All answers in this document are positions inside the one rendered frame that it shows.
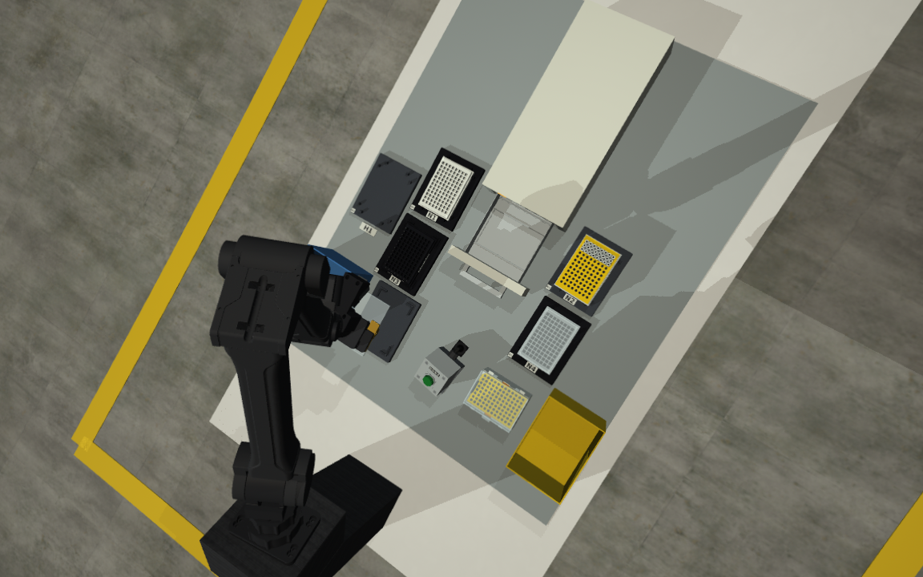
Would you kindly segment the white assay plate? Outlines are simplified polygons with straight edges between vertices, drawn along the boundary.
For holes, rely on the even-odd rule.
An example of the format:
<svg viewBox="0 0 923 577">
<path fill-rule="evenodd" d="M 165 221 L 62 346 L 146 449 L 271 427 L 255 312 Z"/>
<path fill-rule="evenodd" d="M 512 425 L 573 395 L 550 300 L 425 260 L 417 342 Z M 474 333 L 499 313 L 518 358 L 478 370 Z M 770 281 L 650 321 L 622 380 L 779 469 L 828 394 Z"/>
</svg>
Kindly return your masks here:
<svg viewBox="0 0 923 577">
<path fill-rule="evenodd" d="M 443 156 L 418 204 L 449 220 L 474 174 Z"/>
</svg>

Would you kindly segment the yellow bin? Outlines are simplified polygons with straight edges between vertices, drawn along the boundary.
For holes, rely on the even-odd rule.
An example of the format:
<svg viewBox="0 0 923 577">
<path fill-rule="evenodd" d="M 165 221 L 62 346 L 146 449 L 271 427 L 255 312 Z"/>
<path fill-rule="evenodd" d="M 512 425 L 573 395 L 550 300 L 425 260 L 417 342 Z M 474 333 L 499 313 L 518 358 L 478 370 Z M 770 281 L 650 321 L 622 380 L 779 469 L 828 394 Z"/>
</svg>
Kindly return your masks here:
<svg viewBox="0 0 923 577">
<path fill-rule="evenodd" d="M 606 420 L 554 388 L 506 467 L 560 505 L 605 433 Z"/>
</svg>

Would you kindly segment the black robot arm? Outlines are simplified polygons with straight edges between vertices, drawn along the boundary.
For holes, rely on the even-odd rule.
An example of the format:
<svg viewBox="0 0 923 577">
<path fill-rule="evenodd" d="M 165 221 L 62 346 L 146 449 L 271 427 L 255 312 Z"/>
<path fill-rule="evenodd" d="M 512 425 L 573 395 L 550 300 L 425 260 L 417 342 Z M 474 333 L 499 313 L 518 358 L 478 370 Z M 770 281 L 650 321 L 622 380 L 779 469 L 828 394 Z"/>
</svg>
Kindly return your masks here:
<svg viewBox="0 0 923 577">
<path fill-rule="evenodd" d="M 233 499 L 246 506 L 228 532 L 292 566 L 321 514 L 305 506 L 316 455 L 300 448 L 293 427 L 289 346 L 331 347 L 341 329 L 333 311 L 343 318 L 342 333 L 355 331 L 361 315 L 350 309 L 370 284 L 352 272 L 329 276 L 327 256 L 311 245 L 252 235 L 224 241 L 219 273 L 224 285 L 210 341 L 233 359 L 249 439 L 233 462 Z"/>
</svg>

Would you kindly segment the large cream rectangular box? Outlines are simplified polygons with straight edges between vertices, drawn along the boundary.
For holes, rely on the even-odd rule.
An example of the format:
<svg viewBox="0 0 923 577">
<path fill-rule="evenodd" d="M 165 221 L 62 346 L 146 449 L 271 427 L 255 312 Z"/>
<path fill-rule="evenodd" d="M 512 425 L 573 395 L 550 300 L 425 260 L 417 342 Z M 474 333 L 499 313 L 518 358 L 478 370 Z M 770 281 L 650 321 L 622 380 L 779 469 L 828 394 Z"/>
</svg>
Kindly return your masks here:
<svg viewBox="0 0 923 577">
<path fill-rule="evenodd" d="M 459 275 L 498 298 L 506 289 L 526 297 L 520 282 L 536 253 L 553 226 L 569 228 L 674 40 L 585 0 L 483 180 L 497 195 L 490 210 L 465 251 L 450 246 L 448 253 L 466 263 Z M 501 291 L 469 267 L 502 284 Z"/>
</svg>

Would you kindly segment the blue open-top bin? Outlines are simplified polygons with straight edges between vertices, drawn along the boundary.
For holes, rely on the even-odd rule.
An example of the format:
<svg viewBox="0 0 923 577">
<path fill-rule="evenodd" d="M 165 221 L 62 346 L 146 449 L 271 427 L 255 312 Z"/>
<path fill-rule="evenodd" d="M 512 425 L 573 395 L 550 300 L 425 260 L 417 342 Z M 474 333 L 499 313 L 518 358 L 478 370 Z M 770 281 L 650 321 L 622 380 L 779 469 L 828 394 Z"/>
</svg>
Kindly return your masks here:
<svg viewBox="0 0 923 577">
<path fill-rule="evenodd" d="M 344 276 L 345 272 L 352 272 L 357 276 L 360 275 L 364 277 L 364 279 L 367 279 L 369 282 L 373 278 L 373 274 L 365 271 L 362 267 L 354 264 L 354 262 L 345 258 L 340 253 L 333 251 L 333 249 L 323 248 L 323 246 L 311 246 L 314 248 L 314 253 L 317 253 L 317 255 L 321 255 L 322 253 L 322 256 L 327 256 L 331 268 L 330 274 Z"/>
</svg>

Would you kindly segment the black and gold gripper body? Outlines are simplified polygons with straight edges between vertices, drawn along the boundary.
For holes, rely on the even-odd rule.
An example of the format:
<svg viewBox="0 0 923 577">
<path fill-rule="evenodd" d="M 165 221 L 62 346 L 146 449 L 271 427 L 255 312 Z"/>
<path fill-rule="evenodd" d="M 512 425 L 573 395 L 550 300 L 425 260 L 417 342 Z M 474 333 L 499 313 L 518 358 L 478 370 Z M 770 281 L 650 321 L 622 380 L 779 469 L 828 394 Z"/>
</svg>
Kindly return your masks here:
<svg viewBox="0 0 923 577">
<path fill-rule="evenodd" d="M 349 349 L 356 349 L 360 352 L 365 352 L 374 336 L 374 333 L 368 330 L 370 322 L 364 318 L 361 318 L 355 331 L 342 333 L 341 331 L 343 331 L 343 318 L 341 318 L 341 315 L 338 314 L 337 311 L 336 313 L 341 319 L 341 329 L 338 333 L 338 342 L 347 345 Z"/>
</svg>

